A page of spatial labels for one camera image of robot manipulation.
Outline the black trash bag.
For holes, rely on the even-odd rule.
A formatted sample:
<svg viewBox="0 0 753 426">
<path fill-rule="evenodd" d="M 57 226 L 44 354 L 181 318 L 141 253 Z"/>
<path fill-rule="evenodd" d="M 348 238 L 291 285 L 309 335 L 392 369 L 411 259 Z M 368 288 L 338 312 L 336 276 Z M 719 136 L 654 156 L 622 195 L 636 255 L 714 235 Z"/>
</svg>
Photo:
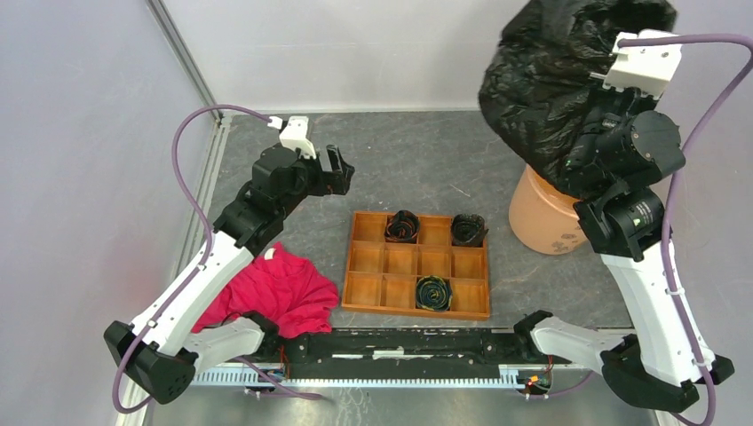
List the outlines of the black trash bag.
<svg viewBox="0 0 753 426">
<path fill-rule="evenodd" d="M 503 27 L 478 91 L 487 125 L 548 184 L 576 199 L 592 185 L 566 180 L 565 162 L 590 111 L 591 74 L 604 74 L 621 32 L 670 32 L 668 1 L 538 0 Z"/>
</svg>

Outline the orange trash bin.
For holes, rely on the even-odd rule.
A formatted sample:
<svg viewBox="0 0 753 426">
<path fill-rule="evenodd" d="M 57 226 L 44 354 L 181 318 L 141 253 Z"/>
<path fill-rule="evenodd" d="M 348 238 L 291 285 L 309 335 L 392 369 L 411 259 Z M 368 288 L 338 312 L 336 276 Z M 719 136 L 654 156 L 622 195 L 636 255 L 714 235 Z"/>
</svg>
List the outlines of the orange trash bin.
<svg viewBox="0 0 753 426">
<path fill-rule="evenodd" d="M 570 253 L 587 241 L 574 209 L 576 202 L 527 166 L 511 198 L 510 227 L 529 249 L 554 256 Z"/>
</svg>

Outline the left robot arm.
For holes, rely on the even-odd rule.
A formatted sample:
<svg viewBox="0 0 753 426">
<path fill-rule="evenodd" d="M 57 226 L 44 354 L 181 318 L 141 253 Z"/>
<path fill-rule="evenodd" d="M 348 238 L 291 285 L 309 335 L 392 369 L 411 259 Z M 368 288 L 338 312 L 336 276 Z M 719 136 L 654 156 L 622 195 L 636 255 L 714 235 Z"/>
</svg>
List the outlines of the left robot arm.
<svg viewBox="0 0 753 426">
<path fill-rule="evenodd" d="M 169 287 L 130 322 L 113 321 L 103 338 L 116 363 L 115 378 L 128 377 L 148 402 L 169 404 L 209 368 L 251 355 L 272 359 L 279 338 L 271 321 L 242 314 L 195 333 L 194 325 L 229 281 L 264 254 L 285 219 L 308 196 L 345 195 L 355 172 L 335 145 L 319 155 L 275 144 L 251 169 L 251 179 L 218 216 L 194 259 Z"/>
</svg>

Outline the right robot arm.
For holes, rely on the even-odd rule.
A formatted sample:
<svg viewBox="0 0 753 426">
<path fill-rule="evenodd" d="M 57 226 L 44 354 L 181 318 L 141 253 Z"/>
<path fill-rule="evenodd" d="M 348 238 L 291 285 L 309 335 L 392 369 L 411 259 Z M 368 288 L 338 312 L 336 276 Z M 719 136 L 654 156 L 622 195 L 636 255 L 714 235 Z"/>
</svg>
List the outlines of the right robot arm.
<svg viewBox="0 0 753 426">
<path fill-rule="evenodd" d="M 679 414 L 698 386 L 718 385 L 733 362 L 703 341 L 675 269 L 666 209 L 653 185 L 686 163 L 678 126 L 637 88 L 594 88 L 564 162 L 564 182 L 586 192 L 575 205 L 583 233 L 614 277 L 634 330 L 611 335 L 537 311 L 514 327 L 525 362 L 566 359 L 601 375 L 623 402 Z"/>
</svg>

